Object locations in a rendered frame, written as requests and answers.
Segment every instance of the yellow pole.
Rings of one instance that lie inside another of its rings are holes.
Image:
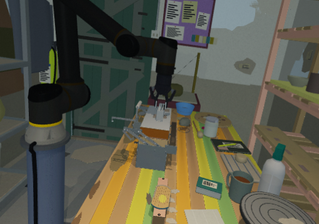
[[[196,85],[198,65],[200,64],[200,57],[201,57],[201,53],[197,53],[197,61],[196,61],[196,68],[195,68],[195,74],[194,74],[193,89],[191,90],[192,93],[195,92],[195,85]]]

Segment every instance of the gray mug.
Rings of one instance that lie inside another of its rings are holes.
[[[253,177],[244,171],[234,171],[227,174],[226,184],[230,188],[229,196],[235,203],[240,203],[240,200],[253,188]]]

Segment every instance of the striped tabletop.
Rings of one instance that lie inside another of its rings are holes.
[[[187,224],[184,210],[217,209],[225,224],[239,223],[239,204],[230,200],[225,185],[228,172],[221,160],[222,153],[215,151],[209,138],[197,137],[192,121],[200,128],[204,124],[195,120],[195,114],[196,112],[193,112],[191,116],[187,116],[191,119],[190,132],[177,131],[177,152],[176,155],[168,155],[165,171],[136,168],[137,144],[131,142],[125,146],[122,137],[113,154],[126,148],[129,151],[128,160],[117,171],[111,171],[111,158],[109,159],[93,186],[94,191],[91,190],[72,224],[151,224],[153,207],[147,204],[146,194],[153,196],[158,178],[167,178],[168,186],[172,190],[180,191],[171,194],[175,202],[171,202],[170,207],[177,212],[167,211],[166,219],[172,218],[178,224]],[[179,116],[181,115],[173,109],[172,121],[176,122]],[[241,141],[232,126],[218,128],[218,138]],[[253,157],[246,156],[261,173]],[[220,200],[195,192],[199,176],[223,184]],[[258,184],[255,183],[252,191],[257,188]]]

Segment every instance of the white bottle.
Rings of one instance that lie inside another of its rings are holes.
[[[263,172],[261,173],[257,191],[264,191],[279,196],[286,173],[286,167],[281,162],[285,148],[286,145],[278,143],[273,153],[273,158],[267,160],[263,165]]]

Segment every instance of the mug handle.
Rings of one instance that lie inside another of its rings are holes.
[[[232,175],[232,174],[233,174],[233,172],[228,173],[227,177],[226,177],[226,184],[227,184],[228,187],[230,187],[230,175]]]

